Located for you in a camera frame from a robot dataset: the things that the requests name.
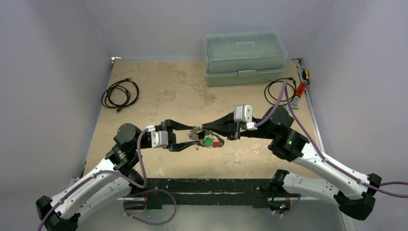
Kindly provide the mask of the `key with green tag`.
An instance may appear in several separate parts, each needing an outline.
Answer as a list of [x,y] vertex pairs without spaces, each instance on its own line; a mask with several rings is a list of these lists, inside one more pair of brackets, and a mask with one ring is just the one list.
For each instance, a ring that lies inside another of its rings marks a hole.
[[213,142],[214,142],[214,140],[212,138],[210,138],[210,137],[206,137],[205,140],[204,140],[204,144],[207,147],[212,147]]

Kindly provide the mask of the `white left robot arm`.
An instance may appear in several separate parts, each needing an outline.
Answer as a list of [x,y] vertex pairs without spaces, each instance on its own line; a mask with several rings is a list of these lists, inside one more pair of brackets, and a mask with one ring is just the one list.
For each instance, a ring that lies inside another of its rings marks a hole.
[[114,136],[112,149],[89,173],[59,194],[42,196],[36,201],[41,220],[38,230],[75,231],[80,220],[110,201],[141,195],[148,186],[141,150],[182,151],[193,143],[177,143],[174,131],[192,129],[171,119],[145,129],[131,123],[122,124]]

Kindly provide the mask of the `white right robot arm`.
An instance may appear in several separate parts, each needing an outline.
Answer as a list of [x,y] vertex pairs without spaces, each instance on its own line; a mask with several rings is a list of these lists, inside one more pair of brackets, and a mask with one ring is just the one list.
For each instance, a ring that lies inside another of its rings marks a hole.
[[305,133],[292,129],[295,116],[282,106],[275,105],[262,118],[252,115],[250,105],[237,105],[234,111],[200,130],[223,136],[230,141],[242,137],[268,139],[268,149],[279,159],[300,165],[318,175],[317,179],[303,178],[279,169],[273,176],[268,191],[274,195],[306,195],[334,202],[345,215],[366,220],[374,209],[375,193],[381,177],[353,170],[323,153]]

